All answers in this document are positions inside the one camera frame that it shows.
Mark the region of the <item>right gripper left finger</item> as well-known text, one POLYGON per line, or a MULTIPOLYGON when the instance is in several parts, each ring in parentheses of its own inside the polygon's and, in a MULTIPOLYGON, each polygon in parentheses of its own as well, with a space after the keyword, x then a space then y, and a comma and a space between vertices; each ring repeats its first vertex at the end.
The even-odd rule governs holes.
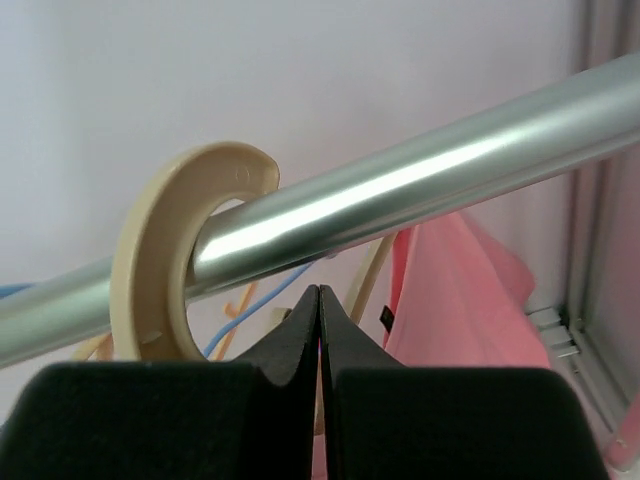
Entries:
POLYGON ((319 290, 229 362, 58 363, 1 432, 5 479, 307 479, 319 290))

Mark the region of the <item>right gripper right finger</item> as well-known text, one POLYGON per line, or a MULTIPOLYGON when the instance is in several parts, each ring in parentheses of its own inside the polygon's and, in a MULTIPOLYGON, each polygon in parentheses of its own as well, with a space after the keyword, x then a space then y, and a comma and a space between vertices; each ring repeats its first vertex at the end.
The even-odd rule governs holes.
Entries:
POLYGON ((409 367, 319 289, 332 479, 605 479, 578 397, 541 368, 409 367))

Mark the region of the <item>blue hanger holding orange shirt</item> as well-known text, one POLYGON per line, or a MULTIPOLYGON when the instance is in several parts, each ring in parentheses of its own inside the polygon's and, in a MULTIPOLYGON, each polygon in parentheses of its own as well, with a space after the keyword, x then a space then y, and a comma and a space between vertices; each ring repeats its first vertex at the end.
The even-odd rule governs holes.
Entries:
MULTIPOLYGON (((203 353, 207 359, 212 358, 213 360, 222 360, 226 351, 228 350, 228 346, 230 342, 233 340, 237 327, 244 322, 251 315, 255 314, 269 302, 274 300, 277 296, 279 296, 283 291, 285 291, 292 283, 294 283, 300 276, 302 276, 309 268, 311 268, 316 262, 309 262, 305 265, 302 265, 292 271, 292 273, 286 277, 277 287, 272 289, 270 292, 265 294, 260 299, 256 300, 254 303, 250 304, 247 310, 240 314, 237 318, 231 319, 227 324, 225 324, 214 337, 211 338, 209 343, 203 350, 203 353)), ((31 288, 35 286, 33 283, 22 283, 22 284, 11 284, 11 285, 1 285, 1 299, 9 297, 11 295, 17 294, 23 290, 31 288)), ((99 350, 99 345, 104 343, 106 336, 98 336, 87 340, 85 342, 86 345, 83 345, 82 348, 78 348, 74 354, 76 357, 81 360, 89 359, 94 353, 99 350)))

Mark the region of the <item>pink t shirt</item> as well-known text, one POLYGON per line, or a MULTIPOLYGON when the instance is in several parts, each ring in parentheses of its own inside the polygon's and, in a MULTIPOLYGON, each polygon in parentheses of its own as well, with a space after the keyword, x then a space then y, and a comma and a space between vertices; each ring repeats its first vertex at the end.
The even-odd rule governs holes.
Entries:
POLYGON ((523 311, 533 288, 525 265, 461 215, 404 231, 393 251, 394 321, 379 346, 409 367, 554 371, 523 311))

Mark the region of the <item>beige hanger holding pink shirt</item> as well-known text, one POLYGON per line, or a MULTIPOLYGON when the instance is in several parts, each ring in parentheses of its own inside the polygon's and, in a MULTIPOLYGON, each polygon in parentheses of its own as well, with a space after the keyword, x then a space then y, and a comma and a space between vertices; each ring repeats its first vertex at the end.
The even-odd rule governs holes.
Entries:
POLYGON ((114 256, 110 288, 111 332, 85 342, 76 361, 93 367, 213 367, 293 373, 316 343, 295 339, 285 320, 238 359, 208 361, 188 327, 185 287, 205 221, 229 200, 251 201, 277 190, 280 172, 263 151, 222 142, 196 149, 163 168, 131 208, 114 256))

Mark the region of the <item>metal clothes rack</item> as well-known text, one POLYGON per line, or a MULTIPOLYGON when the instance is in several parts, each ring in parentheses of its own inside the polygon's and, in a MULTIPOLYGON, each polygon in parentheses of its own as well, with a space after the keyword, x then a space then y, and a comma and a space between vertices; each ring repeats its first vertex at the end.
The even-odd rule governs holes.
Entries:
MULTIPOLYGON (((196 237, 185 301, 518 190, 638 140, 639 57, 629 54, 296 185, 223 203, 196 237)), ((2 365, 111 332, 114 256, 3 299, 2 365)))

